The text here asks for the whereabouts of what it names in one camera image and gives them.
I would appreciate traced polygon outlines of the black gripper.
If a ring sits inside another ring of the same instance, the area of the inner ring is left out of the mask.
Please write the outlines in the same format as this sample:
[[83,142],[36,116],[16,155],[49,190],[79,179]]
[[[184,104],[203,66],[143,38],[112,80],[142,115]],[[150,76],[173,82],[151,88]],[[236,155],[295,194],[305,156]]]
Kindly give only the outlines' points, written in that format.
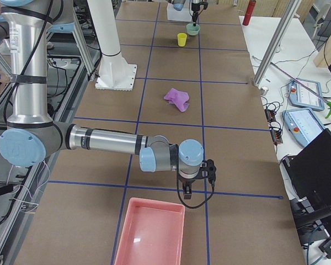
[[191,10],[193,11],[192,14],[192,23],[193,26],[196,26],[198,11],[200,10],[201,0],[191,0]]
[[184,199],[191,199],[191,185],[195,182],[195,179],[184,178],[180,176],[179,180],[183,185],[183,197]]

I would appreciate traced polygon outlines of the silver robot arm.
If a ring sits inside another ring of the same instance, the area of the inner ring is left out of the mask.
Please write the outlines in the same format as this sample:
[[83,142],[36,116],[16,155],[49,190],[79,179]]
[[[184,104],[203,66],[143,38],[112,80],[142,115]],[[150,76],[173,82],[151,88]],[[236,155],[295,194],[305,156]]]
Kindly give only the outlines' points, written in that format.
[[202,1],[197,0],[168,1],[167,18],[168,20],[191,22],[193,26],[197,26],[202,4]]
[[209,176],[202,145],[192,139],[170,144],[143,136],[55,122],[47,112],[46,33],[54,26],[74,29],[72,1],[2,1],[9,26],[13,112],[0,136],[0,154],[10,164],[30,167],[60,150],[103,150],[137,155],[144,172],[174,171],[183,197]]

